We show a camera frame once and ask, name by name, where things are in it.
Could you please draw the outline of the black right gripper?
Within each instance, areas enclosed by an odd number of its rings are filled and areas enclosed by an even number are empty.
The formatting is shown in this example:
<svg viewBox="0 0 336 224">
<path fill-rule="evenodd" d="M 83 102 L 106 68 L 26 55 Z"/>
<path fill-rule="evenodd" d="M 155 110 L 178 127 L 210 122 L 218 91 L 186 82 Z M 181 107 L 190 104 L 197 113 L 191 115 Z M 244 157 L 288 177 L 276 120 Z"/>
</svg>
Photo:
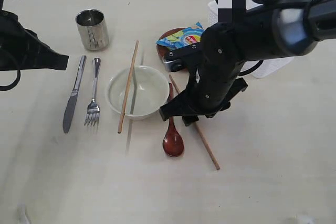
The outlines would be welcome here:
<svg viewBox="0 0 336 224">
<path fill-rule="evenodd" d="M 231 99 L 248 87 L 238 76 L 244 63 L 235 49 L 204 49 L 196 43 L 167 52 L 163 58 L 174 63 L 171 72 L 178 71 L 178 65 L 189 72 L 186 88 L 160 107 L 163 121 L 180 116 L 188 126 L 199 116 L 212 118 L 227 110 Z"/>
</svg>

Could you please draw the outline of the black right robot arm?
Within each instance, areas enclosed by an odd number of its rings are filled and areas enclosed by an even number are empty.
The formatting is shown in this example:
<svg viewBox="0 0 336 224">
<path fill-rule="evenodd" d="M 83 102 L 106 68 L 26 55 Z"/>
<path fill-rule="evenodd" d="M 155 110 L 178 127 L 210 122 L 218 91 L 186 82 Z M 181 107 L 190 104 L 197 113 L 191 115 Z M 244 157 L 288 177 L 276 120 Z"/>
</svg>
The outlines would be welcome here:
<svg viewBox="0 0 336 224">
<path fill-rule="evenodd" d="M 168 52 L 166 59 L 189 72 L 186 88 L 160 107 L 163 120 L 214 117 L 247 88 L 241 69 L 248 61 L 304 56 L 318 42 L 335 39 L 335 0 L 266 0 L 236 23 L 208 27 L 198 43 Z"/>
</svg>

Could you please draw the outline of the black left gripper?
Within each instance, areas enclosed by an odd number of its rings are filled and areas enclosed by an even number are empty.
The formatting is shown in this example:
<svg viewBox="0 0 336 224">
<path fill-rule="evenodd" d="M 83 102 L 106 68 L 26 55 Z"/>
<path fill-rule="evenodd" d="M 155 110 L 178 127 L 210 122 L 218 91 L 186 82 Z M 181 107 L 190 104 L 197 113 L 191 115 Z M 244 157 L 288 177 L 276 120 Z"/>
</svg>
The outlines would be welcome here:
<svg viewBox="0 0 336 224">
<path fill-rule="evenodd" d="M 18 16 L 1 11 L 1 71 L 54 69 L 64 71 L 69 57 L 53 51 L 37 34 L 25 29 Z"/>
</svg>

